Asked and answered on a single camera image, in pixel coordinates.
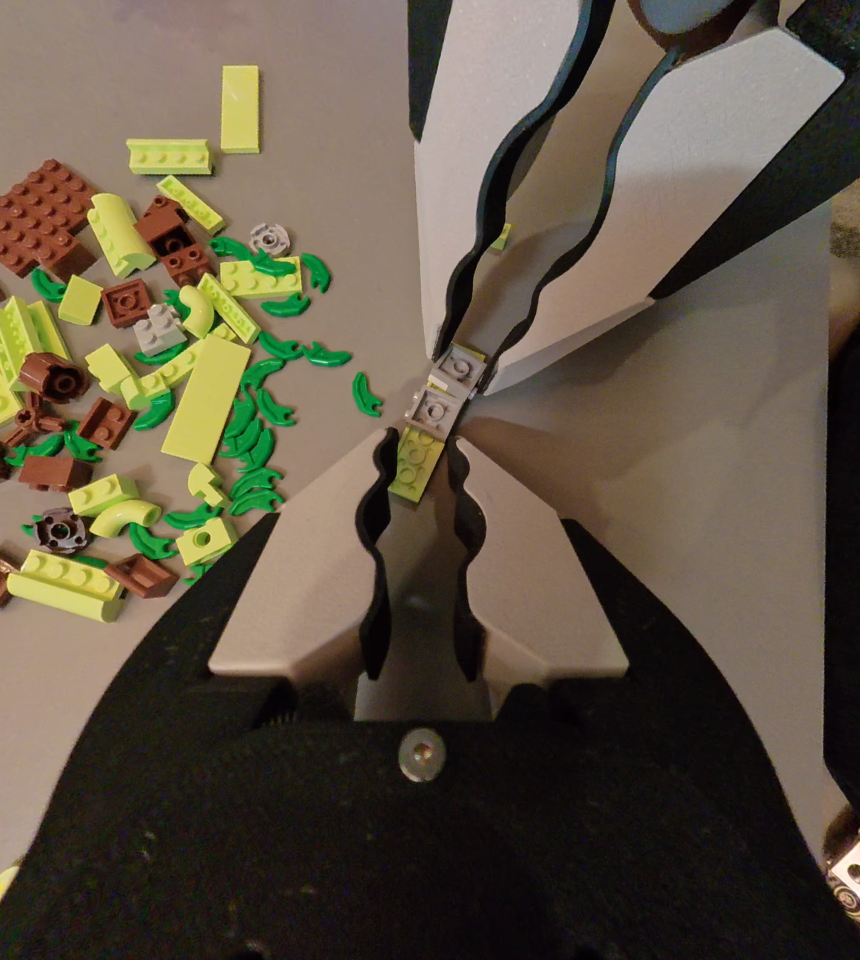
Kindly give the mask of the lime long studded plate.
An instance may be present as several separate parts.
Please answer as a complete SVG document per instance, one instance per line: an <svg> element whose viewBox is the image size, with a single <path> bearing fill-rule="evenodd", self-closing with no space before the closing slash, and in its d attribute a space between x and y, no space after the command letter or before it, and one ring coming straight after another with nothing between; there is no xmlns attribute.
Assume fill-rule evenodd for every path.
<svg viewBox="0 0 860 960"><path fill-rule="evenodd" d="M436 384L438 388L443 389L443 383L439 381L435 382L431 379L431 370L428 374L426 384L428 382L432 382ZM465 397L463 407L467 402L471 401L476 393L477 387L471 394L458 394L458 397ZM412 503L418 503L436 468L436 463L444 449L445 441L446 440L441 441L433 438L407 423L398 446L396 477L389 485L389 491Z"/></svg>

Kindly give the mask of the lime smooth tile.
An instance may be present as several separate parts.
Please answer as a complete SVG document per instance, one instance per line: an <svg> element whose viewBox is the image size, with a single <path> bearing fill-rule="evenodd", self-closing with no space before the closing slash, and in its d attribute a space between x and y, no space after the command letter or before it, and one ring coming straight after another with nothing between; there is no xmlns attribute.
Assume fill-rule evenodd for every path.
<svg viewBox="0 0 860 960"><path fill-rule="evenodd" d="M260 72L255 65L221 68L220 150L258 154L260 142Z"/></svg>

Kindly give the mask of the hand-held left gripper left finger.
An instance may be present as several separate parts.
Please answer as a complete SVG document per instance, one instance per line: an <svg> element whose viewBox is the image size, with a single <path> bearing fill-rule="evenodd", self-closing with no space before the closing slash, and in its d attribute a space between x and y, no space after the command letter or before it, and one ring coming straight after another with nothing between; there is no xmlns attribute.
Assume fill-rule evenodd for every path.
<svg viewBox="0 0 860 960"><path fill-rule="evenodd" d="M219 675L379 677L390 608L376 542L390 520L399 433L375 431L279 515L209 660Z"/></svg>

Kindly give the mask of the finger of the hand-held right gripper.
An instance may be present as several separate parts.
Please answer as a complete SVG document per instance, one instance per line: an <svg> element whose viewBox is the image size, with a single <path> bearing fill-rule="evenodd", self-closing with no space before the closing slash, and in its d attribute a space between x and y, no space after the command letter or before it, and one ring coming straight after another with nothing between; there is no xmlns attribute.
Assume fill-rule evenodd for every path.
<svg viewBox="0 0 860 960"><path fill-rule="evenodd" d="M643 100L616 151L589 249L540 294L487 395L513 386L653 304L652 290L844 81L776 27L689 59Z"/></svg>
<svg viewBox="0 0 860 960"><path fill-rule="evenodd" d="M436 360L501 233L509 182L536 130L567 104L613 2L452 2L414 146L424 339Z"/></svg>

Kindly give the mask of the pile of mixed toy bricks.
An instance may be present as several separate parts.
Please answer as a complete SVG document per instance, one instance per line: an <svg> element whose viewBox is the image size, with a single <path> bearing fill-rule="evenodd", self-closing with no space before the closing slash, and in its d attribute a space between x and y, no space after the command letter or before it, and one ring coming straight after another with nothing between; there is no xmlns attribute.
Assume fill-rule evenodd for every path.
<svg viewBox="0 0 860 960"><path fill-rule="evenodd" d="M0 196L0 486L63 498L0 552L12 597L114 622L129 596L167 597L236 540L233 518L287 502L276 435L298 408L268 378L338 370L350 351L283 340L270 317L300 316L332 275L318 256L270 253L224 223L174 175L203 173L205 141L168 156L129 141L135 172L167 172L136 216L50 158Z"/></svg>

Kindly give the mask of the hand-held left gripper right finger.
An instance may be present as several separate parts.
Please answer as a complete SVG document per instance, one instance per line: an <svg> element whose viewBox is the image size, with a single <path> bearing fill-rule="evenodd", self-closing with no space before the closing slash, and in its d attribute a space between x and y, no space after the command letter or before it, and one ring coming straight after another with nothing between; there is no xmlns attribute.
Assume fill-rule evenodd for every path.
<svg viewBox="0 0 860 960"><path fill-rule="evenodd" d="M492 714L518 685L616 678L628 660L556 511L465 438L450 444L466 549L454 642Z"/></svg>

